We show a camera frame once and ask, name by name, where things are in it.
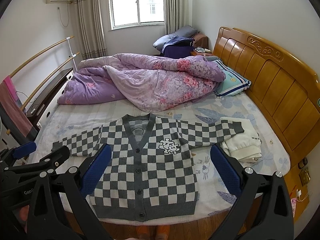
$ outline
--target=cartoon face applique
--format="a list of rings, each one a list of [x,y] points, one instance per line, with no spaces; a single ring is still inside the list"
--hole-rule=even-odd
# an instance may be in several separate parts
[[[177,154],[180,150],[179,144],[175,144],[174,141],[166,138],[160,141],[159,149],[164,150],[164,154]]]

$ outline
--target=wooden floor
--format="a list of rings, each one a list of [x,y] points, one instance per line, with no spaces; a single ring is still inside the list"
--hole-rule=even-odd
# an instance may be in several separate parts
[[[66,213],[73,230],[77,233],[82,233],[73,214]],[[171,225],[168,240],[207,240],[218,228],[227,214],[228,212],[224,212],[198,221]],[[104,222],[102,222],[102,224],[114,239],[124,240],[130,237],[138,238],[134,226],[115,225]],[[156,227],[150,227],[150,231],[154,234],[155,230]],[[244,233],[245,231],[246,227],[243,225],[239,233]]]

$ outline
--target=comforter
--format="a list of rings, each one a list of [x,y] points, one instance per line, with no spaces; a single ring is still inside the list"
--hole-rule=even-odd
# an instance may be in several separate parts
[[[202,56],[184,59],[117,54],[88,59],[68,82],[59,104],[96,104],[127,98],[145,112],[160,112],[214,90],[226,76]]]

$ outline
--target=window sill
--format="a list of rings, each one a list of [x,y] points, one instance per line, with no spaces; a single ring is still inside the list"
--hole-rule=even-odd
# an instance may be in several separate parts
[[[110,31],[131,28],[131,27],[152,26],[152,25],[165,25],[165,23],[164,22],[156,22],[156,23],[146,23],[146,24],[123,25],[123,26],[111,27]]]

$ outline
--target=checkered cardigan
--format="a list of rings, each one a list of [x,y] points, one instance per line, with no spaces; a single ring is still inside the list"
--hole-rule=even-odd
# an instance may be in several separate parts
[[[129,121],[149,119],[140,142]],[[241,122],[213,124],[126,115],[53,143],[67,145],[73,156],[94,155],[105,143],[112,159],[90,201],[98,218],[136,220],[192,215],[198,195],[192,147],[221,143],[242,133]]]

